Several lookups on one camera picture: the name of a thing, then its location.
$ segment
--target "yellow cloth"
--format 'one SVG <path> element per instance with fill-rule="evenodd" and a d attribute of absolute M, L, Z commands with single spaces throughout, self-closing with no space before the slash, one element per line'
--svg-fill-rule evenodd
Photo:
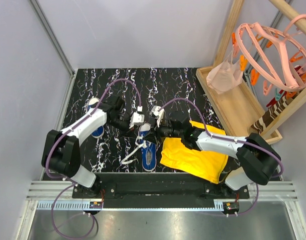
<path fill-rule="evenodd" d="M 197 128 L 204 128 L 204 124 L 190 121 Z M 225 131 L 208 126 L 212 133 L 225 135 Z M 179 169 L 195 176 L 218 184 L 219 175 L 227 163 L 228 155 L 213 151 L 190 150 L 181 143 L 180 138 L 166 138 L 163 144 L 161 164 Z"/>

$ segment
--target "blue shoe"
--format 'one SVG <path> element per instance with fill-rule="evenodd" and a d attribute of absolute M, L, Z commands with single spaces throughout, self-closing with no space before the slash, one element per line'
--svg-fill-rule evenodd
<path fill-rule="evenodd" d="M 89 109 L 91 108 L 91 105 L 94 105 L 98 102 L 99 102 L 99 99 L 97 97 L 91 98 L 87 103 L 87 111 L 89 111 Z M 103 126 L 100 126 L 99 128 L 97 128 L 97 130 L 92 132 L 92 137 L 94 137 L 96 139 L 102 138 L 103 135 L 104 135 L 104 127 Z"/>
<path fill-rule="evenodd" d="M 145 123 L 139 128 L 139 136 L 144 137 L 151 129 L 151 125 Z M 141 147 L 142 151 L 142 166 L 145 171 L 154 171 L 156 168 L 156 144 L 146 141 L 146 148 Z"/>

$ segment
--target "wooden rod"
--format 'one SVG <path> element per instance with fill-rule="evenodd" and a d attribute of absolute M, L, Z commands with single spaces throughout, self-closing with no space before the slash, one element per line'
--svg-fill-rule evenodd
<path fill-rule="evenodd" d="M 231 10 L 226 21 L 224 33 L 219 44 L 217 54 L 213 63 L 213 67 L 216 67 L 224 60 L 228 43 L 231 41 L 232 33 L 235 32 L 236 22 L 241 12 L 244 0 L 234 0 Z"/>
<path fill-rule="evenodd" d="M 269 0 L 277 9 L 281 11 L 288 19 L 293 20 L 299 14 L 292 8 L 285 0 Z M 300 19 L 295 23 L 305 35 L 306 35 L 306 19 Z"/>

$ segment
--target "gray floor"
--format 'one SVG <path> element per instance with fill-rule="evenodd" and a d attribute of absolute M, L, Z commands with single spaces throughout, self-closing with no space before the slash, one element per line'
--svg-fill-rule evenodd
<path fill-rule="evenodd" d="M 250 203 L 243 203 L 243 208 Z M 56 211 L 57 225 L 76 211 Z M 102 211 L 96 215 L 98 232 L 94 240 L 295 240 L 287 211 L 280 202 L 260 202 L 247 215 L 239 217 L 209 216 L 200 212 L 122 212 Z M 78 216 L 60 227 L 72 237 L 85 234 L 91 226 L 86 216 Z M 48 210 L 36 212 L 30 240 L 64 239 L 53 231 Z"/>

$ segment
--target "wooden shelf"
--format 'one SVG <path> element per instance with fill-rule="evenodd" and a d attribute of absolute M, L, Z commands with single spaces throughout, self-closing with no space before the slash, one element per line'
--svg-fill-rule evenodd
<path fill-rule="evenodd" d="M 216 91 L 209 88 L 206 76 L 212 68 L 212 66 L 199 68 L 196 76 L 226 134 L 237 137 L 248 136 L 249 127 L 264 114 L 264 109 L 244 81 L 223 94 L 217 94 Z M 275 130 L 269 137 L 264 138 L 267 143 L 273 144 L 280 141 L 282 136 L 278 130 Z"/>

